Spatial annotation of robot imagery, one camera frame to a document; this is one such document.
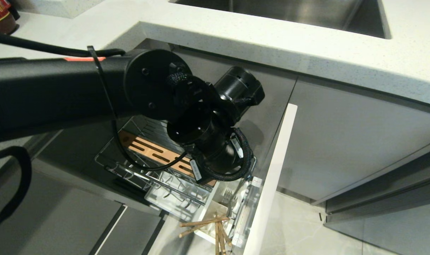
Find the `wire rack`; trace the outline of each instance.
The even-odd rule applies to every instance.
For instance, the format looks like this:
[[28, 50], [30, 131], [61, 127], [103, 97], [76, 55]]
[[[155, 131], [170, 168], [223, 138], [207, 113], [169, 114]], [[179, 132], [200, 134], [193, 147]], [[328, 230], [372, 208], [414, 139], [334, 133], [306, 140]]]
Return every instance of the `wire rack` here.
[[[184, 150], [173, 142], [166, 132], [166, 121], [157, 121], [144, 116], [130, 118], [121, 128], [131, 134], [153, 141], [173, 152], [181, 154]], [[129, 151], [136, 162], [148, 167], [158, 166], [133, 151]], [[195, 180], [178, 171], [168, 168], [163, 171], [144, 171], [134, 168], [116, 148], [111, 138], [95, 156], [95, 162], [132, 184], [137, 189], [147, 192], [146, 199], [161, 208], [174, 213], [182, 219], [191, 219], [195, 211], [204, 206], [212, 187], [199, 185]]]

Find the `screw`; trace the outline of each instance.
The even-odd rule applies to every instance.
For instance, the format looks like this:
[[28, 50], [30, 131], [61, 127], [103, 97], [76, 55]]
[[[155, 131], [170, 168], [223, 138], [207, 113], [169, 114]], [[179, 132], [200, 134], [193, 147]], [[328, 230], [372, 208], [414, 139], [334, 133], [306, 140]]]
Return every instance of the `screw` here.
[[142, 68], [141, 73], [143, 76], [148, 76], [149, 75], [149, 70], [147, 68]]

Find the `tiled floor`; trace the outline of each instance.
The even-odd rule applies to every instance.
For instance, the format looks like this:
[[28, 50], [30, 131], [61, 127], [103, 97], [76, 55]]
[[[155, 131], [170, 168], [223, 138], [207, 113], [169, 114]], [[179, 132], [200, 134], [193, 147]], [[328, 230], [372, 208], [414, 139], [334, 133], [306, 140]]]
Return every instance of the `tiled floor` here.
[[394, 255], [323, 227], [324, 210], [276, 192], [261, 255]]

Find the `sink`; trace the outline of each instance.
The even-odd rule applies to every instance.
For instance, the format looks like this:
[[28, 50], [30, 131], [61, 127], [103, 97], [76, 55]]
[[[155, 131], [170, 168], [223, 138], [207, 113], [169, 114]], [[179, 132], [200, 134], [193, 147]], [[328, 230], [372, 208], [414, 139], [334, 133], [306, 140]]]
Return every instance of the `sink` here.
[[390, 38], [380, 0], [177, 0], [176, 3]]

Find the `white countertop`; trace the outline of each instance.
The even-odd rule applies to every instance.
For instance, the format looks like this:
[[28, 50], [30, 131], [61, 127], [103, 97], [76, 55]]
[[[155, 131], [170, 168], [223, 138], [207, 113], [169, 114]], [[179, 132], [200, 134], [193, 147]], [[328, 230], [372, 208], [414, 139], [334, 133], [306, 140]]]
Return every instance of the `white countertop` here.
[[[382, 2], [391, 39], [168, 0], [105, 0], [73, 19], [21, 13], [14, 36], [125, 50], [150, 38], [430, 104], [430, 0]], [[0, 45], [1, 57], [53, 55]]]

